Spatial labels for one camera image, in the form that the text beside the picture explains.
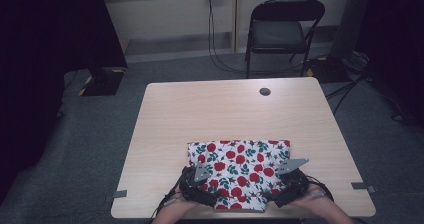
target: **wooden table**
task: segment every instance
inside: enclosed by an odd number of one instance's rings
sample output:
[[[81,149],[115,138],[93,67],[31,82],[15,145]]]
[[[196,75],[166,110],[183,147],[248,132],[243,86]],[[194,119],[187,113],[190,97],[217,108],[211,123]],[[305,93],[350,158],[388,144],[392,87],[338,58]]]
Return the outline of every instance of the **wooden table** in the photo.
[[[271,91],[260,94],[261,88]],[[187,165],[187,143],[230,139],[287,139],[291,158],[325,183],[350,216],[372,216],[375,207],[314,78],[154,83],[140,108],[117,191],[115,218],[150,218]],[[304,209],[269,203],[265,213],[216,212],[200,206],[186,218],[311,217]]]

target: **beige wall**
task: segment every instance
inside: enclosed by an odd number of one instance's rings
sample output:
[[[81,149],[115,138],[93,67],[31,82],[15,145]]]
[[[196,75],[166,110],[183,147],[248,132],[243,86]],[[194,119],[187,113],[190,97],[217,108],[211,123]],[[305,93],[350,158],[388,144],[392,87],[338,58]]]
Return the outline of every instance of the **beige wall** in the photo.
[[[230,32],[237,40],[237,46],[244,46],[250,13],[263,1],[266,0],[212,0],[215,32]],[[346,0],[319,1],[326,6],[326,14],[320,25],[338,25]],[[105,2],[121,39],[158,39],[208,33],[208,0],[105,0]]]

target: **red and white cloth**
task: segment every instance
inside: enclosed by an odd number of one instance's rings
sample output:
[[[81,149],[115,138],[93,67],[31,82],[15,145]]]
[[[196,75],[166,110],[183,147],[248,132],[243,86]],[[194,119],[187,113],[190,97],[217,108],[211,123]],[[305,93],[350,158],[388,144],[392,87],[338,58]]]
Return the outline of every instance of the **red and white cloth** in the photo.
[[[276,176],[279,165],[290,156],[287,140],[233,140],[188,143],[189,165],[205,163],[212,175],[202,189],[220,190],[216,209],[264,211],[265,193],[285,188]]]

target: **black curtain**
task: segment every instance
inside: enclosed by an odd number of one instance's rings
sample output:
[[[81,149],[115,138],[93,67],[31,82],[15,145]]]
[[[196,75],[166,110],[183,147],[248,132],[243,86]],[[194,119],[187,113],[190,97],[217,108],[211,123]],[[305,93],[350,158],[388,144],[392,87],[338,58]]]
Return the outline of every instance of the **black curtain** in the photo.
[[[369,72],[401,108],[424,126],[424,0],[369,0],[358,50]]]
[[[2,201],[16,173],[43,153],[64,74],[126,63],[103,0],[0,0],[0,13]]]

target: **cable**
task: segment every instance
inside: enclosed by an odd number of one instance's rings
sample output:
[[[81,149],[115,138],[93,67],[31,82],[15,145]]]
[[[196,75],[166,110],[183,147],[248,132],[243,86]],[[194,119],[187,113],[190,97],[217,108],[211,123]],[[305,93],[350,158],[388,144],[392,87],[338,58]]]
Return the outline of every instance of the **cable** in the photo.
[[[216,50],[215,50],[215,24],[214,24],[214,19],[213,19],[213,9],[212,9],[212,0],[209,0],[209,34],[208,34],[208,49],[209,49],[209,56],[210,56],[210,58],[211,58],[211,60],[212,60],[212,62],[213,62],[213,64],[218,68],[218,69],[220,69],[220,70],[222,70],[222,71],[227,71],[227,72],[233,72],[233,73],[238,73],[238,74],[243,74],[243,73],[245,73],[244,71],[242,71],[242,70],[237,70],[237,69],[234,69],[234,68],[231,68],[231,67],[229,67],[229,66],[227,66],[227,65],[225,65],[224,63],[222,63],[221,62],[221,64],[223,64],[223,66],[224,67],[221,67],[221,66],[219,66],[216,62],[215,62],[215,60],[213,59],[213,55],[212,55],[212,52],[211,52],[211,23],[212,23],[212,43],[213,43],[213,49],[214,49],[214,52],[215,52],[215,56],[217,56],[216,55]]]
[[[364,220],[362,220],[362,219],[360,219],[360,218],[357,218],[357,217],[354,217],[354,218],[352,218],[353,220],[355,220],[355,221],[357,221],[357,222],[359,222],[359,223],[362,223],[362,224],[368,224],[367,222],[365,222]]]
[[[376,92],[376,91],[370,90],[369,88],[367,88],[367,87],[365,87],[365,86],[363,86],[363,85],[358,84],[358,86],[359,86],[359,87],[361,87],[362,89],[364,89],[364,90],[368,91],[368,92],[371,92],[371,93],[372,93],[372,94],[374,94],[374,95],[381,96],[381,97],[383,97],[383,98],[385,98],[385,99],[389,100],[389,101],[390,101],[390,102],[391,102],[391,103],[392,103],[392,104],[396,107],[396,109],[400,112],[400,114],[401,114],[403,117],[408,118],[408,119],[414,119],[414,117],[413,117],[413,116],[409,116],[409,115],[407,115],[405,112],[403,112],[403,111],[402,111],[402,108],[399,106],[399,103],[397,103],[394,99],[392,99],[392,98],[390,98],[390,97],[388,97],[388,96],[386,96],[386,95],[380,94],[380,93],[378,93],[378,92]]]
[[[331,98],[333,98],[335,96],[338,96],[340,94],[343,94],[344,92],[346,92],[347,90],[349,90],[350,88],[352,88],[352,86],[354,86],[354,85],[355,85],[355,82],[352,81],[349,84],[347,84],[347,85],[345,85],[345,86],[343,86],[343,87],[341,87],[341,88],[333,91],[332,93],[327,94],[325,97],[327,98],[327,101],[328,101],[328,100],[330,100]]]
[[[337,104],[336,108],[333,111],[333,115],[336,115],[337,110],[339,109],[340,105],[342,104],[343,100],[346,98],[347,94],[349,94],[349,92],[353,89],[353,87],[355,87],[355,85],[352,85],[346,92],[345,94],[342,96],[342,98],[340,98],[339,103]]]
[[[159,209],[159,207],[157,207],[157,208],[153,211],[152,216],[150,216],[149,222],[147,222],[147,224],[152,224],[152,223],[153,223],[153,216],[154,216],[154,215],[155,215],[155,213],[158,211],[158,209]]]
[[[315,185],[319,186],[325,192],[325,194],[327,195],[327,197],[330,198],[330,200],[334,202],[333,194],[331,194],[330,189],[328,189],[328,187],[324,183],[320,182],[315,177],[308,176],[308,175],[305,175],[305,176],[308,179],[311,179],[311,180],[308,180],[309,184],[315,184]]]

